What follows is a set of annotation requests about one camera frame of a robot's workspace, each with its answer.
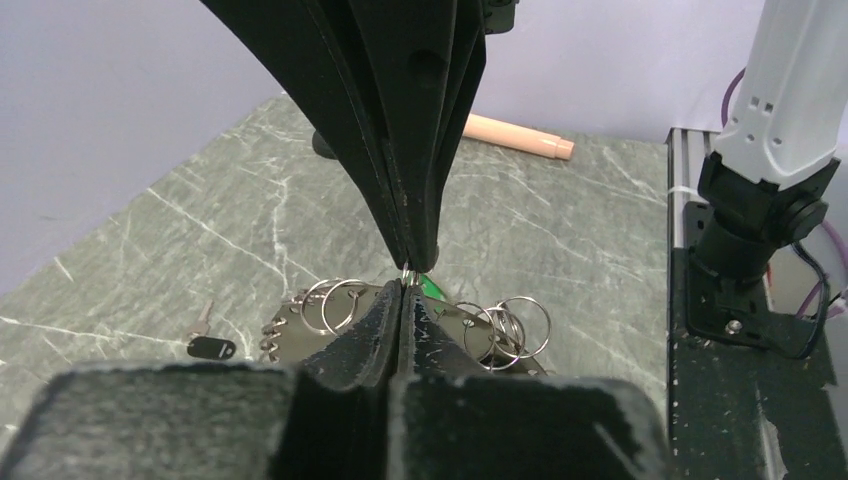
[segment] key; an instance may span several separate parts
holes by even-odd
[[[209,325],[209,314],[212,313],[212,305],[214,304],[214,300],[209,300],[206,303],[206,306],[203,307],[203,311],[200,312],[200,316],[197,317],[197,322],[186,330],[186,337],[188,340],[192,340],[197,337],[205,337],[206,334],[209,333],[209,329],[211,328]]]
[[[236,344],[222,338],[194,337],[188,343],[186,353],[203,360],[229,360],[236,353]]]

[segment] black metal bracket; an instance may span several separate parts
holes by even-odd
[[[686,330],[713,341],[768,350],[776,345],[792,346],[809,338],[813,323],[806,318],[775,313],[763,282],[741,283],[725,279],[703,268],[693,254],[713,209],[689,202],[683,209],[685,228]]]

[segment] white wall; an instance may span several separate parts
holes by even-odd
[[[0,2],[0,294],[280,91],[198,0]]]
[[[476,113],[537,127],[665,141],[720,130],[763,0],[523,0],[490,36]],[[848,143],[848,122],[841,130]]]
[[[716,130],[761,8],[523,0],[489,38],[475,111],[653,141]],[[0,1],[0,293],[279,91],[199,0]],[[848,212],[834,221],[848,234]]]

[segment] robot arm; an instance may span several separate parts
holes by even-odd
[[[848,2],[768,0],[715,150],[752,183],[785,190],[824,168],[848,102]]]
[[[821,197],[839,166],[833,153],[848,101],[846,24],[844,0],[766,0],[739,98],[701,171],[698,191],[713,210],[703,219],[695,217],[704,210],[690,210],[697,228],[687,230],[686,327],[693,335],[795,359],[821,336],[821,306],[812,324],[771,312],[761,278],[789,244],[814,264],[797,242],[824,220]],[[798,338],[806,339],[802,346]]]

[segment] black key fob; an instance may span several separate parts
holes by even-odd
[[[188,342],[186,353],[204,360],[229,360],[236,353],[236,344],[220,338],[195,337]]]

